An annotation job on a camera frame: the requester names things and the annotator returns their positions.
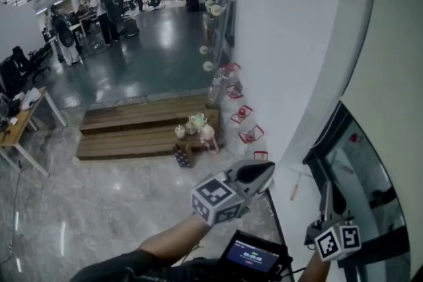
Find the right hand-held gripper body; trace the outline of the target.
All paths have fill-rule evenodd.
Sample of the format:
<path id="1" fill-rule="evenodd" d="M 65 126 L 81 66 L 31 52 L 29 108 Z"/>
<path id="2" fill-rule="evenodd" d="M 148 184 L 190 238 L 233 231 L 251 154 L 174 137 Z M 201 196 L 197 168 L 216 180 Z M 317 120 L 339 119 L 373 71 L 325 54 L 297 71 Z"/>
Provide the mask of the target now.
<path id="1" fill-rule="evenodd" d="M 323 262 L 342 260 L 361 249 L 360 229 L 353 218 L 318 219 L 307 227 L 304 245 L 313 245 Z"/>

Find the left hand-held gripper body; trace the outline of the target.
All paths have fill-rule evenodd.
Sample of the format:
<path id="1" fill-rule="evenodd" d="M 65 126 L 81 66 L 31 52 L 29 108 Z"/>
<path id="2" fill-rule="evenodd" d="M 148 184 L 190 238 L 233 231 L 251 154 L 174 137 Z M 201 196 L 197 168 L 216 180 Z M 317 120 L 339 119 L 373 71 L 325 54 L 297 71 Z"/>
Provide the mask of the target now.
<path id="1" fill-rule="evenodd" d="M 190 203 L 193 212 L 213 226 L 248 213 L 254 195 L 255 183 L 216 174 L 191 189 Z"/>

